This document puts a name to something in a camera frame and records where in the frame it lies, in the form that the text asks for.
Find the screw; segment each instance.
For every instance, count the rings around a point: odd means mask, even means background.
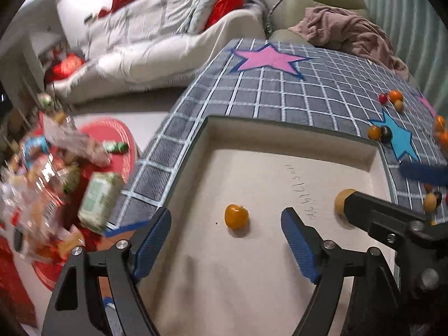
[[[438,272],[433,268],[426,268],[421,279],[423,290],[434,290],[438,287]]]
[[[395,234],[389,234],[388,235],[388,243],[393,244],[395,242],[396,236]]]
[[[373,256],[380,256],[381,250],[378,248],[375,248],[374,246],[369,249],[369,253],[371,253]]]
[[[115,246],[118,249],[124,249],[126,246],[128,246],[128,244],[129,244],[129,242],[127,240],[120,240],[120,241],[116,242]]]
[[[76,248],[74,248],[72,250],[72,255],[74,255],[74,256],[79,255],[80,253],[82,253],[82,248],[79,246],[77,246]]]
[[[425,225],[421,221],[411,221],[409,225],[412,231],[422,231],[425,227]]]
[[[333,240],[325,240],[323,242],[323,247],[328,249],[328,250],[331,250],[331,249],[334,249],[336,247],[336,243]]]

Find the pink blanket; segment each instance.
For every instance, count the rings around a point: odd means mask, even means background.
[[[394,55],[387,34],[373,22],[339,7],[307,7],[305,17],[290,31],[314,46],[340,50],[369,59],[408,80],[404,62]]]

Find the gray checkered tablecloth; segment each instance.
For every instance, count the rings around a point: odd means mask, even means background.
[[[269,67],[230,72],[241,58],[230,49],[256,50],[261,40],[232,40],[204,69],[171,109],[155,137],[136,162],[108,224],[107,235],[137,228],[163,205],[194,133],[207,115],[232,115],[301,123],[367,137],[369,120],[382,120],[378,95],[398,89],[405,110],[387,112],[412,133],[413,147],[422,163],[445,164],[432,139],[433,118],[421,103],[421,93],[395,74],[371,62],[333,50],[276,42],[283,53],[312,57],[296,62],[305,80]],[[398,173],[399,162],[389,146],[382,146],[393,188],[393,200],[423,211],[423,184]],[[410,160],[405,155],[402,160]],[[443,197],[445,188],[439,188]],[[445,200],[436,213],[443,222]]]

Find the blue package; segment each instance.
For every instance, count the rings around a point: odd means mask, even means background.
[[[34,148],[39,148],[39,153],[48,154],[48,143],[43,135],[40,137],[31,137],[23,145],[23,162],[28,169],[33,166],[34,161],[38,157],[38,155],[34,155],[33,153]]]

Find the red round tray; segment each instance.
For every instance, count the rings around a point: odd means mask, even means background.
[[[112,154],[111,163],[107,167],[99,168],[94,164],[87,164],[81,168],[80,185],[76,193],[74,193],[73,201],[71,202],[71,208],[73,208],[73,211],[68,216],[70,217],[71,222],[77,219],[78,209],[81,204],[82,197],[94,171],[115,171],[120,173],[123,180],[127,182],[129,175],[134,168],[135,160],[137,159],[137,147],[134,138],[132,137],[132,134],[127,126],[119,120],[103,118],[83,125],[78,128],[78,130],[88,134],[98,141],[115,140],[126,142],[129,144],[129,151],[124,155]],[[95,234],[94,232],[84,228],[81,230],[86,238],[87,250],[95,250],[96,245],[101,240],[101,235]],[[64,262],[58,262],[57,264],[33,262],[33,268],[37,277],[51,291],[54,289],[63,266]]]

